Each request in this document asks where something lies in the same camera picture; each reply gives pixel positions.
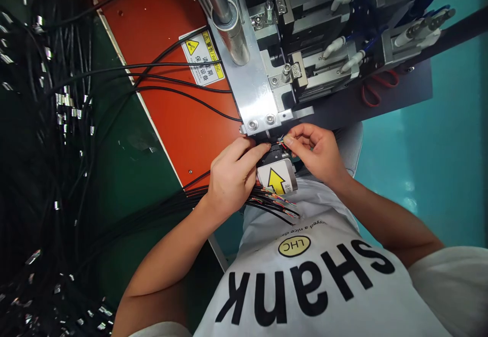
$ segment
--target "yellow arrow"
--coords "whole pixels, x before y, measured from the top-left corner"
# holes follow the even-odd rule
[[[188,47],[188,52],[190,53],[190,55],[193,55],[193,53],[197,49],[199,42],[198,41],[192,41],[192,40],[186,40],[185,43]]]
[[[284,195],[285,189],[283,188],[282,183],[285,182],[284,179],[280,177],[273,169],[269,171],[269,180],[268,180],[268,187],[271,186],[274,189],[274,192],[277,195]]]

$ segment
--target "sleeve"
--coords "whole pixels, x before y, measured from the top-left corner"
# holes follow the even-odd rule
[[[487,249],[444,248],[415,262],[408,272],[451,335],[488,335]]]
[[[192,337],[192,334],[179,323],[161,322],[141,329],[129,337]]]

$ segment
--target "warning label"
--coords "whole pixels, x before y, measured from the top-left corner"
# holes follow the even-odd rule
[[[295,173],[289,159],[258,167],[258,179],[261,185],[272,188],[277,195],[297,189]]]
[[[211,62],[217,61],[219,57],[214,49],[214,45],[208,34],[208,31],[204,31],[199,35],[192,37],[191,40],[185,40],[185,36],[180,36],[180,40],[185,42],[181,44],[181,48],[185,53],[187,61],[189,63],[207,63],[199,66],[192,66],[193,77],[198,85],[208,85],[218,80],[225,78],[224,71],[220,64],[212,64]]]

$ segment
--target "machine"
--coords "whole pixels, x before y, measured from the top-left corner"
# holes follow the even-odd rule
[[[245,135],[312,114],[313,101],[433,45],[455,10],[432,0],[198,0]]]

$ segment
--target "red scissors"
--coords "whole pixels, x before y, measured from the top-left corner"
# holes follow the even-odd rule
[[[389,77],[387,79],[383,79],[381,77],[381,74],[388,75]],[[371,79],[376,80],[376,82],[378,82],[380,85],[382,85],[385,88],[395,88],[400,82],[398,78],[398,74],[394,70],[385,70],[382,73],[373,75]],[[372,95],[375,98],[376,103],[371,103],[366,98],[366,93]],[[378,94],[378,92],[376,92],[376,90],[372,86],[368,84],[368,80],[365,80],[364,83],[362,84],[361,97],[364,104],[366,104],[368,107],[378,107],[381,103],[380,95]]]

